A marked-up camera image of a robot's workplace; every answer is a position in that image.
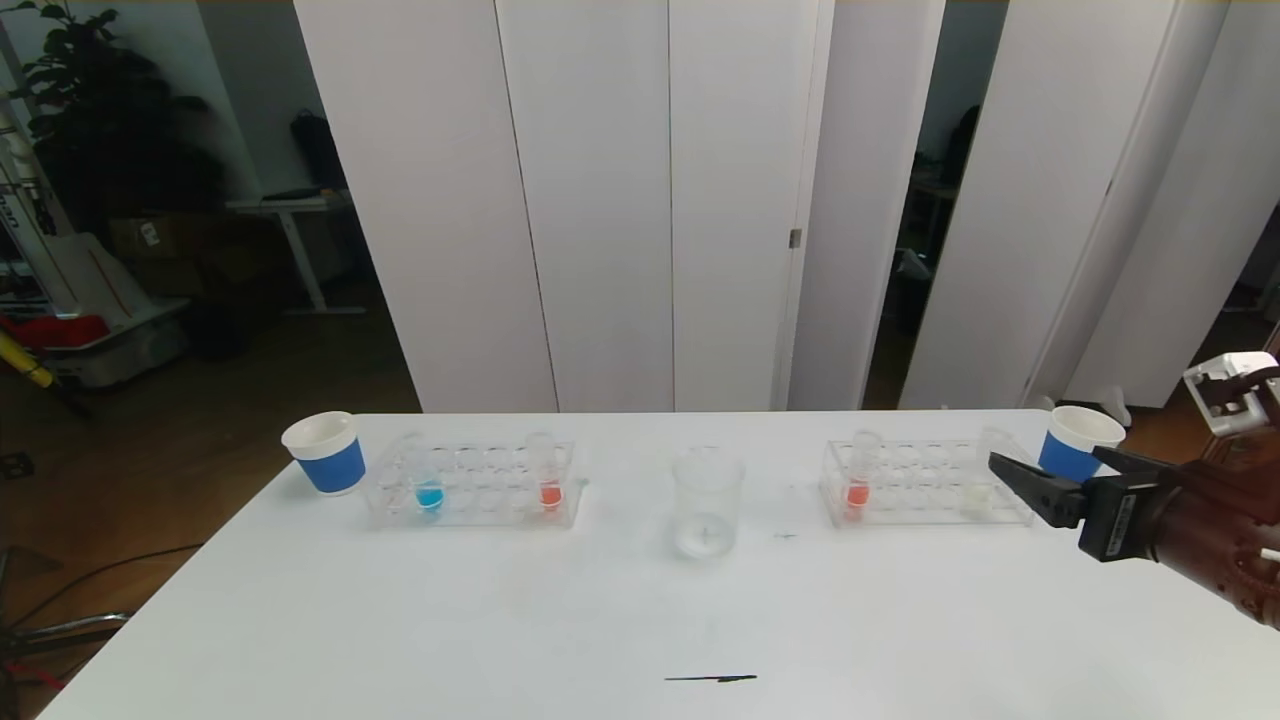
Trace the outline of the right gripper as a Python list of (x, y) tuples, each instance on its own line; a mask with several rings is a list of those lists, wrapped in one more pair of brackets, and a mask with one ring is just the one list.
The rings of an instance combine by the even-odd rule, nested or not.
[[(1092, 456), (1119, 473), (1088, 480), (1079, 547), (1101, 562), (1144, 559), (1226, 601), (1276, 601), (1277, 464), (1172, 465), (1119, 447)], [(988, 469), (1047, 525), (1076, 529), (1084, 489), (1002, 454)]]

